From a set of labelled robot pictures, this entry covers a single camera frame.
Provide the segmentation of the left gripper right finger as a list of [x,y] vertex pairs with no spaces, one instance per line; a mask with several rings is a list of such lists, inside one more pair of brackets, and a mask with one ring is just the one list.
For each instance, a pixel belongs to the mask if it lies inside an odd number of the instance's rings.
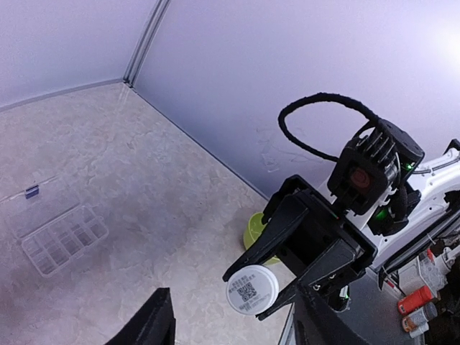
[[351,330],[312,288],[297,285],[293,323],[300,345],[365,345],[368,342]]

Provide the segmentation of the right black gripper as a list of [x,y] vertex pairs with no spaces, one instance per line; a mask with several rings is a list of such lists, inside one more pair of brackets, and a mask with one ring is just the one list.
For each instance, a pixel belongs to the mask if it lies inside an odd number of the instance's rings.
[[277,256],[295,274],[275,302],[256,315],[259,321],[294,302],[300,287],[320,295],[359,279],[377,254],[376,246],[333,204],[301,176],[287,178],[264,210],[266,227],[259,238],[224,273],[264,264]]

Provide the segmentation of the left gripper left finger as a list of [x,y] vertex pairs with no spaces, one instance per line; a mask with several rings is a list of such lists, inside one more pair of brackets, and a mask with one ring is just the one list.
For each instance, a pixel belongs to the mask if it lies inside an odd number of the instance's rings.
[[106,345],[173,345],[175,328],[170,289],[160,287]]

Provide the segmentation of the white pill bottle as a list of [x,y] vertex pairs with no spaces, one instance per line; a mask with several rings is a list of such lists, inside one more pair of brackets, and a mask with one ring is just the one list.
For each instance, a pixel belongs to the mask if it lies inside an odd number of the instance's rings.
[[275,274],[263,265],[249,265],[235,272],[226,284],[226,299],[238,313],[256,316],[271,307],[280,292]]

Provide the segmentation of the clear plastic pill organizer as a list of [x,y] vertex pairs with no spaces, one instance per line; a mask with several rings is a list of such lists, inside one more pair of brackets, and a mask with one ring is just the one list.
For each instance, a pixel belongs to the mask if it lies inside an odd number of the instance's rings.
[[1,219],[43,277],[55,275],[109,235],[103,218],[60,176],[1,199]]

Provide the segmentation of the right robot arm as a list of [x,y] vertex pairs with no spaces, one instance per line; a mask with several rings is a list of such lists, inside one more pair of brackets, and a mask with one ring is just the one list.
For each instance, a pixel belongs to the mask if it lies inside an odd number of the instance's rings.
[[261,214],[258,238],[224,273],[229,305],[264,320],[303,285],[342,311],[367,270],[389,280],[459,220],[459,142],[438,159],[423,156],[381,119],[346,143],[320,188],[288,177]]

